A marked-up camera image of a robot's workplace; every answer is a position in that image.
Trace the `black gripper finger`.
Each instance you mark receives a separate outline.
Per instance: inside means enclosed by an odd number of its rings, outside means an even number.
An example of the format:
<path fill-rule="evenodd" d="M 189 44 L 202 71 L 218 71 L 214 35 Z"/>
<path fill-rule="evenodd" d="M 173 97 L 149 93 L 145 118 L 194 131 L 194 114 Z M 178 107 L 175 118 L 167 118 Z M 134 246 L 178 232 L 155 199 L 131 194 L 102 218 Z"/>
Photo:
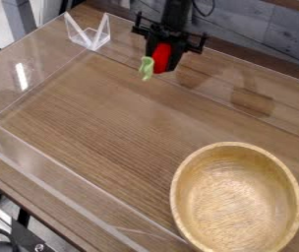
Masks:
<path fill-rule="evenodd" d="M 150 34 L 146 39 L 146 55 L 147 56 L 153 56 L 154 51 L 158 46 L 158 42 L 159 42 L 158 36 L 154 34 Z"/>
<path fill-rule="evenodd" d="M 171 42 L 171 54 L 169 58 L 169 66 L 167 66 L 167 72 L 173 72 L 178 65 L 179 62 L 183 58 L 183 55 L 187 51 L 187 43 L 182 40 Z"/>

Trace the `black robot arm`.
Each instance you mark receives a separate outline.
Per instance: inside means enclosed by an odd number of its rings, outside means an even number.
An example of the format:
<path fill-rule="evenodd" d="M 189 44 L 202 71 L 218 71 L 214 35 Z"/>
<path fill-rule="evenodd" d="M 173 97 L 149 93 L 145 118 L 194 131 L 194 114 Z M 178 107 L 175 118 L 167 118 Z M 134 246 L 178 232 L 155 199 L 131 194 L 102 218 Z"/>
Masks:
<path fill-rule="evenodd" d="M 146 55 L 139 72 L 143 79 L 173 72 L 187 52 L 201 54 L 208 40 L 206 33 L 187 30 L 187 16 L 194 0 L 167 0 L 161 21 L 137 13 L 131 31 L 146 39 Z"/>

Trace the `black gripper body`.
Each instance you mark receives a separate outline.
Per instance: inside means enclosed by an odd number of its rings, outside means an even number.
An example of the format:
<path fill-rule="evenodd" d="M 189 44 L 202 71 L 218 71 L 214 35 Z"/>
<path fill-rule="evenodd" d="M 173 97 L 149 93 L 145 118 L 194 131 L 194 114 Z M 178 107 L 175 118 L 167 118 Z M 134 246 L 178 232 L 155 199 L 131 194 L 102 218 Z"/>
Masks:
<path fill-rule="evenodd" d="M 206 33 L 193 33 L 186 30 L 174 31 L 170 27 L 165 26 L 162 23 L 149 19 L 143 16 L 142 12 L 137 13 L 135 23 L 131 31 L 145 37 L 150 34 L 158 36 L 159 42 L 171 43 L 175 41 L 185 41 L 187 43 L 187 51 L 201 54 L 204 51 L 204 46 L 209 36 Z"/>

